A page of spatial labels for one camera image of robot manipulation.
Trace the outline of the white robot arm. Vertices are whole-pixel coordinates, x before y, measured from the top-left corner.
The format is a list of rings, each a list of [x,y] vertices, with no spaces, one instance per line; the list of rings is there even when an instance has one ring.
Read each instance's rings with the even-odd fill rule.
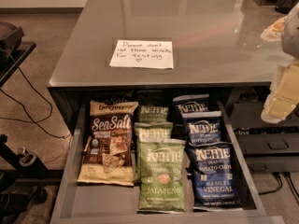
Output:
[[[266,28],[261,39],[280,40],[282,50],[293,57],[288,66],[278,66],[263,105],[261,119],[276,124],[287,118],[299,104],[299,3],[287,16]]]

